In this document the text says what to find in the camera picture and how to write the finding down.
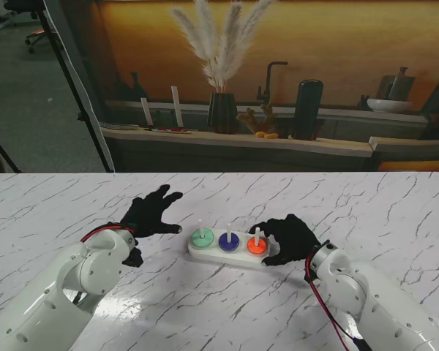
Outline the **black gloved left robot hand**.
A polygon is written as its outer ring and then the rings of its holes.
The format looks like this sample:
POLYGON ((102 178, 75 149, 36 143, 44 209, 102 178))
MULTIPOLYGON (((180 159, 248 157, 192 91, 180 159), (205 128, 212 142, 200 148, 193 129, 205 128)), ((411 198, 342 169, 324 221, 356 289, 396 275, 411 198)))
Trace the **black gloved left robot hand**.
POLYGON ((145 197, 136 197, 120 224, 130 228, 135 238, 145 238, 154 234, 180 233, 181 226, 162 221, 164 211, 183 196, 182 192, 173 192, 168 195, 169 190, 170 185, 163 184, 145 197))

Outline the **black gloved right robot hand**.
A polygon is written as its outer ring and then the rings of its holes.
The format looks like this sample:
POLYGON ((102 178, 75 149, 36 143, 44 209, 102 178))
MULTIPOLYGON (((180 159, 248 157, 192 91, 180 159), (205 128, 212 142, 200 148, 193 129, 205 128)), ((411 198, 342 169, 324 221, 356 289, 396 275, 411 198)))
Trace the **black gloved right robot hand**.
POLYGON ((279 244, 279 252, 266 257, 262 263, 266 266, 284 265, 292 261, 305 260, 321 245, 315 234, 296 215, 288 214, 284 219, 269 219, 266 222, 254 224, 249 233, 256 229, 262 231, 268 238, 270 235, 279 244))

